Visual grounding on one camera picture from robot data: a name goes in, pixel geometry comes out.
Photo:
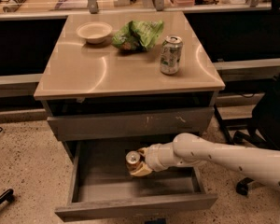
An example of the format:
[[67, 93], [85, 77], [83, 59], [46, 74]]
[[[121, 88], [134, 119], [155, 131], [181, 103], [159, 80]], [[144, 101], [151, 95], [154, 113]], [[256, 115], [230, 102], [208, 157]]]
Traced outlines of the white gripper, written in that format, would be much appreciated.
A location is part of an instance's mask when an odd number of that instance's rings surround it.
[[141, 161], [137, 164], [131, 164], [129, 167], [129, 172], [132, 176], [141, 177], [145, 175], [150, 175], [152, 171], [160, 172], [162, 170], [162, 165], [159, 161], [159, 144], [152, 145], [148, 148], [141, 147], [137, 152], [145, 157], [145, 162]]

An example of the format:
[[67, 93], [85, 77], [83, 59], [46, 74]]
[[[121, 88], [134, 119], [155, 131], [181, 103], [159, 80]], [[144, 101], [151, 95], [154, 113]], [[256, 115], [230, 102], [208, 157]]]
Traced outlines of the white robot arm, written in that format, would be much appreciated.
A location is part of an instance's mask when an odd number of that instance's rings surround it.
[[191, 167], [210, 161], [280, 191], [280, 151], [214, 143], [181, 133], [166, 144], [154, 144], [126, 155], [133, 176], [150, 175], [170, 167]]

